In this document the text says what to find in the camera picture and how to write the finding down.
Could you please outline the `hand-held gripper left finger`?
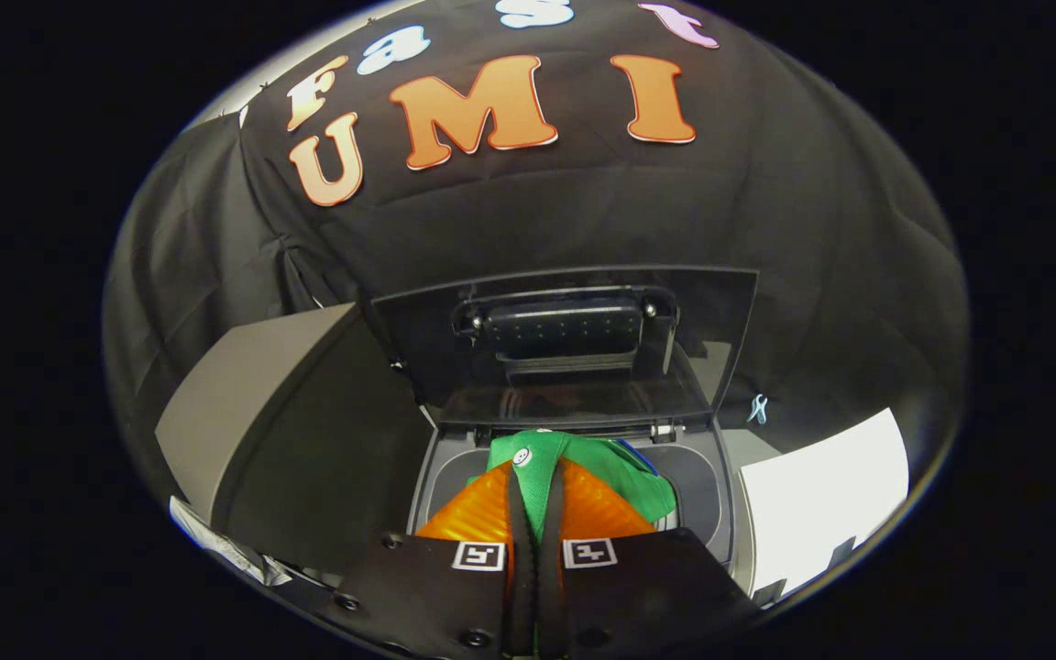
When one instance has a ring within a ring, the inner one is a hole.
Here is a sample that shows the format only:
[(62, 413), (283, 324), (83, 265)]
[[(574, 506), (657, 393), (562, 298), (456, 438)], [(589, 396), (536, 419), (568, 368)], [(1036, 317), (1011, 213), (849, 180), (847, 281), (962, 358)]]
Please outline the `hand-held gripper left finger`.
[(535, 580), (518, 479), (503, 463), (418, 533), (378, 539), (315, 611), (411, 659), (515, 659), (536, 647)]

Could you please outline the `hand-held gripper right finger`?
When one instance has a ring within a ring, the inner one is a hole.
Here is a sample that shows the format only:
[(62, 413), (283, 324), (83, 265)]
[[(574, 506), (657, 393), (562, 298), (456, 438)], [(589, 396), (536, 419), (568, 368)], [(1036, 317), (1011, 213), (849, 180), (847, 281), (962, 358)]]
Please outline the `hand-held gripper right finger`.
[(682, 659), (727, 643), (760, 607), (686, 527), (659, 532), (566, 458), (538, 544), (541, 659)]

